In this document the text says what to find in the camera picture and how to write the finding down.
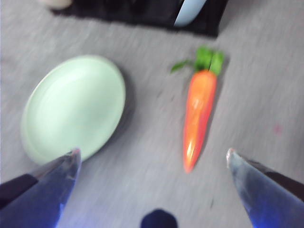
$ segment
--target floor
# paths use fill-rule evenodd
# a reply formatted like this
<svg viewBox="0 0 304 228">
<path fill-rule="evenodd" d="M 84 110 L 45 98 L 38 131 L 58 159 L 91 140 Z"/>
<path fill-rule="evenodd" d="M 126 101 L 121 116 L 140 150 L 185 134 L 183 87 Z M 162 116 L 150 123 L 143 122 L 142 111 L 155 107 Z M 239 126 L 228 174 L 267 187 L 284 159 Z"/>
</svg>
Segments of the floor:
<svg viewBox="0 0 304 228">
<path fill-rule="evenodd" d="M 192 71 L 170 74 L 201 44 L 223 50 L 208 138 L 195 169 L 182 168 Z M 229 0 L 217 39 L 93 19 L 54 17 L 35 0 L 1 1 L 1 181 L 35 165 L 19 135 L 38 82 L 83 54 L 114 61 L 128 78 L 126 115 L 85 161 L 59 228 L 134 228 L 155 208 L 181 228 L 249 228 L 225 153 L 229 147 L 304 182 L 304 2 Z"/>
</svg>

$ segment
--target plate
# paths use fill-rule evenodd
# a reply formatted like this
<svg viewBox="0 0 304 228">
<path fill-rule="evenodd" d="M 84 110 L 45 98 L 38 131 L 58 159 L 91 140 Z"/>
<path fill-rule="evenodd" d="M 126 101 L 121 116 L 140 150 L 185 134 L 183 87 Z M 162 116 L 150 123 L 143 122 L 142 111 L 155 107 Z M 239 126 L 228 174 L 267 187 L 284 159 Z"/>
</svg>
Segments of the plate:
<svg viewBox="0 0 304 228">
<path fill-rule="evenodd" d="M 111 61 L 99 56 L 70 59 L 31 94 L 21 121 L 23 146 L 39 164 L 73 148 L 81 150 L 84 161 L 111 137 L 124 104 L 123 76 Z"/>
</svg>

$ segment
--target white object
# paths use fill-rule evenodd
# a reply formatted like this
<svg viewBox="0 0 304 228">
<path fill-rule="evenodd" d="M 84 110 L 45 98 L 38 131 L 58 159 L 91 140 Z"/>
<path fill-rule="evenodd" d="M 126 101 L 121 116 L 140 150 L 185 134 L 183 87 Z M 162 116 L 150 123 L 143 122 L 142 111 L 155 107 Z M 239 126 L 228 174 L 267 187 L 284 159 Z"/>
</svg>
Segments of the white object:
<svg viewBox="0 0 304 228">
<path fill-rule="evenodd" d="M 206 0 L 185 0 L 177 15 L 174 26 L 183 27 L 190 24 L 205 5 Z"/>
<path fill-rule="evenodd" d="M 62 10 L 73 3 L 73 0 L 38 0 L 43 5 L 54 9 L 54 10 Z"/>
</svg>

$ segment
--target black object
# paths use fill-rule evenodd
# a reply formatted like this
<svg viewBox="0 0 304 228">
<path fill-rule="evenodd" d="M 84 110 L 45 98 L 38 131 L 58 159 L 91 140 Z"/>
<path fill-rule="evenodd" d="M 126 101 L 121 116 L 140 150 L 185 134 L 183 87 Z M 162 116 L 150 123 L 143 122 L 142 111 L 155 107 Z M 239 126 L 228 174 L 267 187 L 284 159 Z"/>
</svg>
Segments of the black object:
<svg viewBox="0 0 304 228">
<path fill-rule="evenodd" d="M 255 228 L 304 228 L 304 185 L 230 149 L 227 165 Z"/>
<path fill-rule="evenodd" d="M 80 166 L 75 149 L 0 185 L 0 227 L 55 228 Z"/>
<path fill-rule="evenodd" d="M 24 174 L 0 185 L 0 209 L 8 205 L 37 182 L 38 180 L 35 177 Z"/>
<path fill-rule="evenodd" d="M 185 1 L 74 0 L 68 8 L 52 11 L 57 15 L 91 17 L 135 25 L 144 24 L 172 30 L 187 30 L 216 37 L 219 33 L 219 22 L 228 0 L 207 0 L 192 22 L 177 27 L 174 23 Z"/>
<path fill-rule="evenodd" d="M 141 228 L 177 228 L 177 222 L 172 214 L 157 209 L 143 218 Z"/>
</svg>

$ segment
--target carrot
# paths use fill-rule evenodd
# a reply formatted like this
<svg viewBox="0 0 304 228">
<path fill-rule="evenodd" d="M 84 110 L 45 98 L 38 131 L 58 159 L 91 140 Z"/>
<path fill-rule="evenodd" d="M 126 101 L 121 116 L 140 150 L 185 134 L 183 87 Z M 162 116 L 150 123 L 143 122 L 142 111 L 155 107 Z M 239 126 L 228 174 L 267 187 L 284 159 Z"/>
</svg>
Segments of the carrot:
<svg viewBox="0 0 304 228">
<path fill-rule="evenodd" d="M 196 70 L 189 86 L 183 134 L 183 160 L 187 173 L 193 169 L 204 143 L 216 92 L 217 75 L 221 71 L 223 60 L 224 55 L 221 52 L 199 47 L 195 61 L 179 62 L 171 70 L 173 72 L 185 65 L 191 65 Z"/>
</svg>

